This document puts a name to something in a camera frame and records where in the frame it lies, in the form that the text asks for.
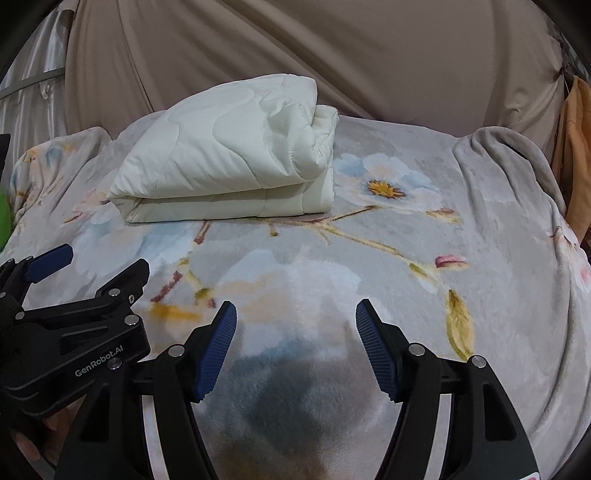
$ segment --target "metal screw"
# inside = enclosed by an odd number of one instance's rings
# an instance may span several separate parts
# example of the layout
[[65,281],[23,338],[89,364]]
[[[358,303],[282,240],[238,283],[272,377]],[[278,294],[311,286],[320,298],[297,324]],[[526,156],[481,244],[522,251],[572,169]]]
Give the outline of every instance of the metal screw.
[[121,364],[123,362],[121,361],[121,358],[119,358],[118,356],[114,356],[111,360],[109,360],[109,362],[107,363],[107,368],[109,370],[117,370]]
[[173,345],[168,349],[168,354],[174,358],[179,356],[183,356],[184,354],[184,347],[182,345]]
[[425,354],[425,347],[423,345],[421,345],[420,343],[412,343],[408,347],[408,351],[410,352],[411,355],[421,356],[421,355]]
[[135,325],[139,322],[139,317],[137,315],[127,315],[124,321],[131,327],[132,325]]
[[475,367],[478,367],[478,368],[486,367],[486,359],[484,357],[481,357],[480,355],[474,355],[472,357],[472,363],[474,364]]

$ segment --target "black bracket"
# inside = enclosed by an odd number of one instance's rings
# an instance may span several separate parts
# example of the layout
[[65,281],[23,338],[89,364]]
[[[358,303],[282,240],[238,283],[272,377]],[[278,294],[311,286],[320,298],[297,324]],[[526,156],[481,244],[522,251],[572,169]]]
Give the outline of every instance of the black bracket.
[[235,330],[236,308],[226,301],[184,345],[129,365],[112,358],[76,416],[55,479],[152,480],[141,396],[153,395],[170,480],[217,480],[191,402],[213,389]]
[[382,323],[367,299],[357,306],[356,323],[380,389],[402,403],[376,480],[423,480],[441,394],[452,395],[441,480],[537,477],[527,435],[486,359],[457,362],[408,343],[400,328]]

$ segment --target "bed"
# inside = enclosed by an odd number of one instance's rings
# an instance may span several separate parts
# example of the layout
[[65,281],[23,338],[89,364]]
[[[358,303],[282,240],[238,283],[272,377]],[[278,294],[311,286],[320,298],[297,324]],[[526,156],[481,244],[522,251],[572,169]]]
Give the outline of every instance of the bed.
[[[329,214],[128,225],[106,193],[160,115],[146,113],[120,134],[81,125],[15,154],[2,178],[15,230],[0,264],[72,245],[73,264],[31,289],[35,308],[88,298],[145,258],[150,281],[134,309],[151,356],[233,301],[236,339],[195,408],[221,479],[373,478],[398,410],[355,332],[364,297],[439,356],[485,356],[541,477],[560,469],[591,421],[591,267],[544,156],[551,129],[529,140],[517,124],[465,136],[474,128],[456,125],[452,136],[343,116]],[[428,479],[439,475],[446,407]],[[164,479],[148,401],[145,422]]]

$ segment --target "flower stem print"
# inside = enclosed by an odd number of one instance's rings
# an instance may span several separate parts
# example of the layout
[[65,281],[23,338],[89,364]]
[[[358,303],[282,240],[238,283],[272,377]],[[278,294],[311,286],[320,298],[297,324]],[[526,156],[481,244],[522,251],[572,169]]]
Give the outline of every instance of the flower stem print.
[[439,274],[440,271],[460,271],[465,270],[469,264],[466,260],[458,255],[439,255],[433,264],[427,265],[416,260],[405,257],[400,250],[390,245],[383,244],[367,238],[361,238],[350,233],[347,233],[339,229],[335,222],[342,220],[353,215],[365,213],[370,210],[379,208],[378,206],[372,205],[362,209],[350,212],[344,215],[328,217],[328,218],[315,218],[315,219],[257,219],[259,222],[264,222],[269,225],[269,231],[271,236],[276,237],[279,232],[276,229],[277,225],[283,226],[298,226],[301,228],[307,228],[322,236],[330,244],[328,235],[338,236],[340,238],[347,239],[351,242],[370,247],[404,262],[412,275],[418,281],[426,291],[432,294],[438,292],[446,292],[446,333],[449,344],[456,353],[456,355],[462,360],[467,360],[473,355],[475,334],[472,317],[468,308],[462,298],[451,289],[442,279]]

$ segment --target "white quilt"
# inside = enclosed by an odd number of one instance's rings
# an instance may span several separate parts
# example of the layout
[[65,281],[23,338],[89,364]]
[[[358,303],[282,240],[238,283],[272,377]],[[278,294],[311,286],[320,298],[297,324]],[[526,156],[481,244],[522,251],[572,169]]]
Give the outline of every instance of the white quilt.
[[316,100],[313,79],[287,74],[193,95],[141,137],[109,199],[129,222],[327,212],[339,114]]

